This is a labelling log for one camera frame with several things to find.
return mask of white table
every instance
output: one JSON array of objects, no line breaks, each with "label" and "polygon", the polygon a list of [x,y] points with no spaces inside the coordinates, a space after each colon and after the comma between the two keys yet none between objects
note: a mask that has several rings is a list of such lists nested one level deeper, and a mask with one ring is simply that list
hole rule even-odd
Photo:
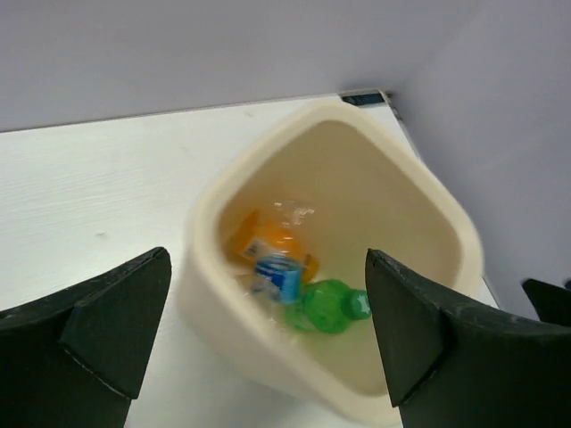
[{"label": "white table", "polygon": [[[258,136],[309,101],[0,134],[0,309],[161,245],[172,258],[173,282],[129,427],[357,426],[244,379],[194,335],[174,304],[181,230],[197,196]],[[408,144],[388,107],[368,113]],[[493,304],[484,285],[482,291]]]}]

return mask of cream plastic bin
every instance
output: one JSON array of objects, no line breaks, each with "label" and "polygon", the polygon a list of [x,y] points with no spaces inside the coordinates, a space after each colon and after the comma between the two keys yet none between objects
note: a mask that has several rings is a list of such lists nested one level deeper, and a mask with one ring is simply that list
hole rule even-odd
[{"label": "cream plastic bin", "polygon": [[179,304],[194,329],[245,375],[371,426],[399,422],[371,320],[337,336],[288,333],[237,280],[224,251],[240,221],[286,194],[316,210],[319,278],[364,289],[368,248],[440,284],[479,290],[483,256],[466,212],[367,113],[314,103],[263,137],[203,195],[186,230]]}]

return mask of bottle cap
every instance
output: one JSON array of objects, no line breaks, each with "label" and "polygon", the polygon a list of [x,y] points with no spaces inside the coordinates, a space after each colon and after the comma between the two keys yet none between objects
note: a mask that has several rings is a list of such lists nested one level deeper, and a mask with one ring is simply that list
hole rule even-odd
[{"label": "bottle cap", "polygon": [[367,319],[371,316],[371,307],[368,305],[367,292],[351,290],[343,300],[343,313],[350,319]]}]

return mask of blue label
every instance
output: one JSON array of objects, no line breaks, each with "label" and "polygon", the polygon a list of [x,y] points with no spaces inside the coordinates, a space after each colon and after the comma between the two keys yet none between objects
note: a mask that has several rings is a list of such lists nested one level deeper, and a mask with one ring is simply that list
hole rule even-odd
[{"label": "blue label", "polygon": [[267,256],[258,260],[256,274],[267,279],[279,289],[279,301],[293,303],[297,300],[302,283],[302,265],[285,256]]}]

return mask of gray wall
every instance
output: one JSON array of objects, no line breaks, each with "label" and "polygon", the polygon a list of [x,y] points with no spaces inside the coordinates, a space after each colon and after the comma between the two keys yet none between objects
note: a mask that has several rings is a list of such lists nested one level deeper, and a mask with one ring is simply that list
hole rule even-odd
[{"label": "gray wall", "polygon": [[391,88],[482,0],[3,0],[0,130]]},{"label": "gray wall", "polygon": [[496,0],[408,78],[397,104],[484,240],[500,305],[571,276],[571,2]]}]

